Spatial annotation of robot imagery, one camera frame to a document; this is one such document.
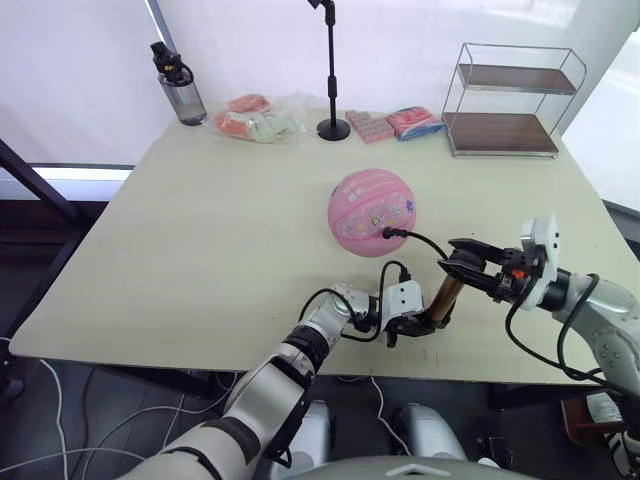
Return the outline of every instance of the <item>gold cylinder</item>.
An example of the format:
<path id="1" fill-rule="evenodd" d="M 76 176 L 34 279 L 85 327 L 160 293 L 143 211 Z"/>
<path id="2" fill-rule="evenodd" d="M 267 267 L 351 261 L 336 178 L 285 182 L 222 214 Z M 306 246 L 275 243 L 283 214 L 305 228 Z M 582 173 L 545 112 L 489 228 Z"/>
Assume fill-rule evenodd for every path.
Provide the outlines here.
<path id="1" fill-rule="evenodd" d="M 427 310 L 434 323 L 440 323 L 445 319 L 462 287 L 464 287 L 464 283 L 456 280 L 451 275 L 447 275 Z"/>

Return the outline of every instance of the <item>white table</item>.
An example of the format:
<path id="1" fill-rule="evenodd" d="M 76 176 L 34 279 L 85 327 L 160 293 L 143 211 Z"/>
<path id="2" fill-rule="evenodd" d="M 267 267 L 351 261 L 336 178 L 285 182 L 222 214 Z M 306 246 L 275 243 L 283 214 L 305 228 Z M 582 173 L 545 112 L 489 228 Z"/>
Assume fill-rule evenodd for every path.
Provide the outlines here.
<path id="1" fill-rule="evenodd" d="M 457 157 L 445 134 L 366 145 L 314 134 L 260 145 L 177 123 L 149 149 L 11 343 L 15 355 L 106 364 L 244 370 L 283 339 L 308 296 L 336 281 L 375 291 L 396 258 L 428 302 L 444 273 L 409 239 L 376 259 L 344 250 L 327 227 L 327 202 L 347 174 L 389 169 L 416 196 L 415 230 L 446 250 L 450 238 L 519 246 L 523 222 L 555 212 L 561 265 L 640 292 L 638 262 L 556 137 L 557 159 Z M 395 281 L 390 275 L 388 282 Z M 507 304 L 466 287 L 451 324 L 395 349 L 343 340 L 321 373 L 519 383 L 570 383 L 528 357 L 504 332 Z M 521 312 L 514 330 L 555 355 L 560 325 Z M 593 368 L 570 334 L 567 358 Z"/>

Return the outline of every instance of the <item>pink ball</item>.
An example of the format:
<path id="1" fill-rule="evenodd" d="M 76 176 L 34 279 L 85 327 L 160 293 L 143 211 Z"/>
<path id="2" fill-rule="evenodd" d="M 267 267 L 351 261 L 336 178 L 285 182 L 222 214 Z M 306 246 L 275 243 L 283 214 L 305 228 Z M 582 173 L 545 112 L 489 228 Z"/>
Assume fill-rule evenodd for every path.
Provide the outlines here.
<path id="1" fill-rule="evenodd" d="M 379 257 L 400 248 L 406 238 L 382 238 L 386 227 L 413 229 L 415 200 L 397 175 L 370 168 L 347 176 L 329 200 L 329 228 L 344 248 Z"/>

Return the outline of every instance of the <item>water bottle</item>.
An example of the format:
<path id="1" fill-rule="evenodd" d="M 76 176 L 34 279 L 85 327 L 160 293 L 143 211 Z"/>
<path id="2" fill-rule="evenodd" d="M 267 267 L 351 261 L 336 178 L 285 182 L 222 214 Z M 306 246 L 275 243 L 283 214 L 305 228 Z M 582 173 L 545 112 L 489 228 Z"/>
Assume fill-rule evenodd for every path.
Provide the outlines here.
<path id="1" fill-rule="evenodd" d="M 180 55 L 169 50 L 164 42 L 152 44 L 151 50 L 153 63 L 158 70 L 158 81 L 178 119 L 185 125 L 200 125 L 207 112 L 193 81 L 193 72 L 182 63 Z"/>

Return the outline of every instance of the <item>wooden shelf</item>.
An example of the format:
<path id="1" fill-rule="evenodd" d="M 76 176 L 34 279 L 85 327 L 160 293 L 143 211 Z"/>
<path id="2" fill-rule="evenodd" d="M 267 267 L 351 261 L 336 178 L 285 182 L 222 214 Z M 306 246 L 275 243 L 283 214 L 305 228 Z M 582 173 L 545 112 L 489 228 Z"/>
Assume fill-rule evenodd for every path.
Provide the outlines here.
<path id="1" fill-rule="evenodd" d="M 555 157 L 558 149 L 535 115 L 446 112 L 454 155 L 539 155 Z"/>
<path id="2" fill-rule="evenodd" d="M 508 67 L 458 64 L 458 75 L 470 90 L 575 95 L 576 88 L 561 70 L 553 68 Z"/>

